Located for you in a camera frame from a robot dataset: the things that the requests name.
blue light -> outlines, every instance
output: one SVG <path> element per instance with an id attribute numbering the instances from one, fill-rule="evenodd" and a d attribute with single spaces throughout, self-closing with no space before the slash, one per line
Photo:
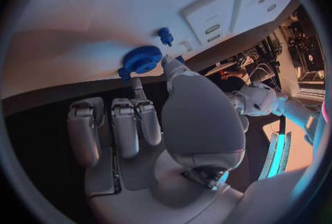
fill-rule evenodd
<path id="1" fill-rule="evenodd" d="M 276 147 L 276 152 L 274 154 L 273 160 L 272 160 L 272 165 L 271 168 L 268 172 L 267 177 L 273 177 L 275 175 L 277 175 L 278 173 L 278 169 L 280 167 L 280 162 L 282 159 L 282 152 L 283 152 L 283 148 L 285 145 L 285 135 L 284 134 L 280 134 L 278 136 L 278 142 L 277 142 L 277 147 Z"/>

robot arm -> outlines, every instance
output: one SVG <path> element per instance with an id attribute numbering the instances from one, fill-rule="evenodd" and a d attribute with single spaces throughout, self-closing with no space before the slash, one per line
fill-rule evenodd
<path id="1" fill-rule="evenodd" d="M 265 116 L 274 113 L 282 114 L 300 126 L 307 133 L 312 143 L 317 127 L 319 113 L 308 109 L 281 92 L 271 87 L 253 82 L 241 90 L 228 95 L 231 103 L 239 114 L 249 116 Z"/>

dark floor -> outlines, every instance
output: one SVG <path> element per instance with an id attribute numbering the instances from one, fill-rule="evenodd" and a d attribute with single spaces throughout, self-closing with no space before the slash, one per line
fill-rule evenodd
<path id="1" fill-rule="evenodd" d="M 165 82 L 144 86 L 147 97 L 160 113 L 168 93 Z M 104 99 L 110 110 L 115 97 L 131 97 L 130 88 L 90 95 Z M 30 179 L 54 206 L 78 223 L 94 223 L 84 195 L 84 170 L 72 154 L 66 118 L 69 105 L 81 98 L 70 99 L 16 113 L 6 118 L 6 125 L 16 154 Z M 276 117 L 250 118 L 246 135 L 246 156 L 242 164 L 230 173 L 227 181 L 239 191 L 245 191 L 257 180 L 268 151 L 268 141 L 262 126 Z"/>

